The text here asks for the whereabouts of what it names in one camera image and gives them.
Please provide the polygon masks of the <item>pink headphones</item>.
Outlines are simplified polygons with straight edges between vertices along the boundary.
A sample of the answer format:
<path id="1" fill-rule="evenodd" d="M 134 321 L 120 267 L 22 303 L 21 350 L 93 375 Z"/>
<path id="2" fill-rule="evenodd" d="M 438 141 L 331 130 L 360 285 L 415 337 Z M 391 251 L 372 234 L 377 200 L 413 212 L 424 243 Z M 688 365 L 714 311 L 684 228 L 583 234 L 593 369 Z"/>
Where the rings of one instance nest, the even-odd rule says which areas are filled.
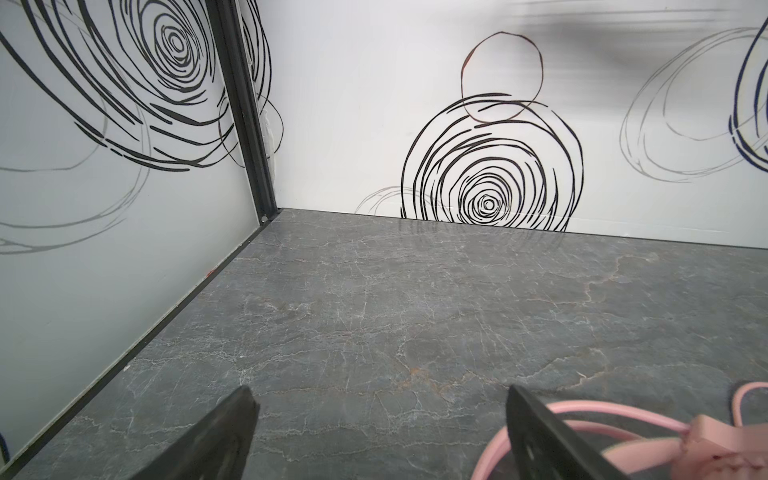
<path id="1" fill-rule="evenodd" d="M 625 474 L 625 479 L 661 466 L 668 467 L 672 479 L 764 479 L 767 476 L 767 426 L 745 424 L 741 404 L 748 392 L 766 386 L 764 382 L 751 382 L 735 391 L 729 424 L 706 415 L 683 423 L 647 410 L 602 401 L 571 400 L 544 405 Z M 621 416 L 661 427 L 672 434 L 645 438 L 598 422 L 561 419 L 561 414 L 569 412 Z M 489 478 L 507 454 L 513 452 L 506 424 L 481 454 L 473 478 Z"/>

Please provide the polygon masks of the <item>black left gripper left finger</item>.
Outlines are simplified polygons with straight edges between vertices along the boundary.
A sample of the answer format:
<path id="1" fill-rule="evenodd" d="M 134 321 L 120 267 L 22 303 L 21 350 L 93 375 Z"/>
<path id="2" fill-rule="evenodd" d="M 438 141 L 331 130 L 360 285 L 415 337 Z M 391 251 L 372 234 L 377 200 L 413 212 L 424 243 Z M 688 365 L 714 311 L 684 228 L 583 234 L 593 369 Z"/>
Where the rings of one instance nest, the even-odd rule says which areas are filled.
<path id="1" fill-rule="evenodd" d="M 259 410 L 249 387 L 236 388 L 132 479 L 241 479 Z"/>

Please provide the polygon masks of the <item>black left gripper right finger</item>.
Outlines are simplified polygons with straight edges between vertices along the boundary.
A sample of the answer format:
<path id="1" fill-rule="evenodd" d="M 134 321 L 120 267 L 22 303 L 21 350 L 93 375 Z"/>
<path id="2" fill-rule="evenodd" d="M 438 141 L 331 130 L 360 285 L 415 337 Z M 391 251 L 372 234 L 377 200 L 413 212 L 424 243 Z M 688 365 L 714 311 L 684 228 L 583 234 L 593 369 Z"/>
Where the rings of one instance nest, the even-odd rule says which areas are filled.
<path id="1" fill-rule="evenodd" d="M 509 387 L 506 422 L 511 451 L 521 479 L 627 477 L 522 386 Z"/>

